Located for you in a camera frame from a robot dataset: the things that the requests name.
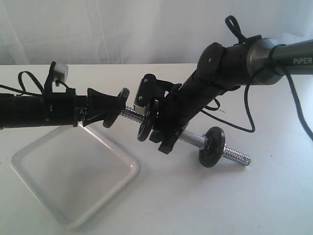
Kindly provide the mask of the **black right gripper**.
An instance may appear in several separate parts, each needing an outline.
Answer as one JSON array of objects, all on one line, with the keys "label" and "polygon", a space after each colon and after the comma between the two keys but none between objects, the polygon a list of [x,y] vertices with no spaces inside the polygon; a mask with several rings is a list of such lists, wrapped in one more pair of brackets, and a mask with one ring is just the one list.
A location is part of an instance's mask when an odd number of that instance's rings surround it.
[{"label": "black right gripper", "polygon": [[193,86],[190,84],[170,84],[158,101],[158,113],[149,140],[160,143],[158,150],[169,154],[188,124],[193,99]]}]

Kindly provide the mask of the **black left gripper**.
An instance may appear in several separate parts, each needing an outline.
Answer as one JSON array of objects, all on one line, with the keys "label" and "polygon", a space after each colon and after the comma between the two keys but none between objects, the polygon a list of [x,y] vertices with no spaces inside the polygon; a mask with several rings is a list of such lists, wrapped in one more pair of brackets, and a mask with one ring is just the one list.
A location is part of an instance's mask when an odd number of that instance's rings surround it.
[{"label": "black left gripper", "polygon": [[55,93],[51,88],[44,88],[41,126],[76,127],[79,122],[83,127],[102,121],[108,112],[91,112],[91,108],[118,108],[119,98],[100,93],[92,88],[87,95],[77,95],[75,89],[67,88],[64,93]]}]

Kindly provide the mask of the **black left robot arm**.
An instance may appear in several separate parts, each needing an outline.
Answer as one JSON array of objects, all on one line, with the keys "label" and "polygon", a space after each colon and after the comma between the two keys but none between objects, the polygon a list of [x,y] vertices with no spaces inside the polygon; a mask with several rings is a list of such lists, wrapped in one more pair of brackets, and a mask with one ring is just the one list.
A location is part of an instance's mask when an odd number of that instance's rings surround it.
[{"label": "black left robot arm", "polygon": [[125,108],[120,96],[103,94],[92,88],[86,95],[75,89],[64,93],[45,91],[40,96],[3,94],[0,97],[0,126],[2,129],[42,126],[87,126],[104,120],[106,115],[118,115]]}]

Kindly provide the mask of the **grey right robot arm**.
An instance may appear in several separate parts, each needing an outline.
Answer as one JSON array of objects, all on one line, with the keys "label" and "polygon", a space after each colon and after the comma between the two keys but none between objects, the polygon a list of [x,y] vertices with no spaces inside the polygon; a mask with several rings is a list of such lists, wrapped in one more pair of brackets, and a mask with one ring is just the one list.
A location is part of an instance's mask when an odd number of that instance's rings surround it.
[{"label": "grey right robot arm", "polygon": [[273,85],[283,76],[313,72],[313,43],[279,44],[260,36],[231,47],[212,43],[201,54],[195,71],[183,84],[159,80],[168,94],[159,100],[150,140],[168,154],[179,131],[216,97],[241,86]]}]

